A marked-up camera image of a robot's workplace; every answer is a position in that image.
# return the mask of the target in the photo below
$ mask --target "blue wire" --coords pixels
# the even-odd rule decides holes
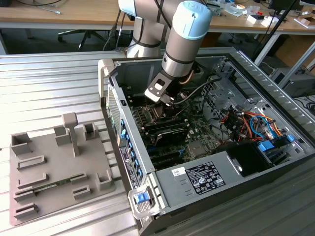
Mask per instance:
[[[252,129],[252,131],[253,131],[255,134],[257,134],[257,135],[259,135],[260,137],[262,137],[262,140],[263,140],[263,141],[265,140],[265,139],[264,139],[264,136],[263,136],[262,134],[258,133],[258,132],[253,128],[252,121],[253,121],[253,119],[254,119],[255,117],[261,118],[261,119],[267,124],[268,129],[269,129],[270,133],[272,134],[272,136],[273,136],[274,138],[275,138],[275,137],[278,137],[278,135],[271,129],[269,122],[268,122],[264,117],[261,117],[261,116],[254,116],[254,117],[251,118],[251,121],[250,121],[251,129]]]

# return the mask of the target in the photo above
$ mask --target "small box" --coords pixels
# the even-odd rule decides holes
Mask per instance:
[[[269,25],[271,24],[271,25],[275,25],[277,22],[279,21],[279,19],[278,18],[274,18],[273,20],[272,20],[272,22],[271,22],[271,20],[269,20],[269,18],[265,18],[262,22],[261,22],[261,24],[263,25],[263,26],[265,26],[265,27],[269,27]]]
[[[261,15],[250,15],[247,20],[253,24],[259,24],[264,20],[264,16]]]
[[[302,17],[298,17],[298,20],[306,25],[306,26],[313,26],[315,25],[315,16],[313,17],[307,17],[307,18],[302,18]]]

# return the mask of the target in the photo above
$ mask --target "motherboard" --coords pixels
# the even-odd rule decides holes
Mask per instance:
[[[165,109],[143,99],[130,108],[157,170],[210,155],[221,144],[193,100]]]

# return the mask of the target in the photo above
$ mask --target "robotic arm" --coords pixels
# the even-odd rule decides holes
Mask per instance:
[[[151,40],[153,45],[159,45],[157,43],[166,38],[170,30],[162,70],[145,91],[145,95],[154,102],[161,101],[170,106],[173,97],[181,89],[180,81],[185,81],[189,76],[203,37],[208,32],[210,10],[194,0],[160,0],[161,9],[158,8],[157,0],[119,0],[118,3],[121,11],[135,16],[136,21],[142,18],[141,30],[134,30],[135,43],[150,48],[142,41]],[[171,29],[166,26],[169,22],[172,22]]]

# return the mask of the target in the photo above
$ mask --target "white sticker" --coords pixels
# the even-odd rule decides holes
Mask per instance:
[[[185,167],[180,167],[180,168],[177,168],[177,169],[173,169],[172,170],[172,173],[173,173],[173,176],[180,176],[180,175],[183,175],[185,174]]]

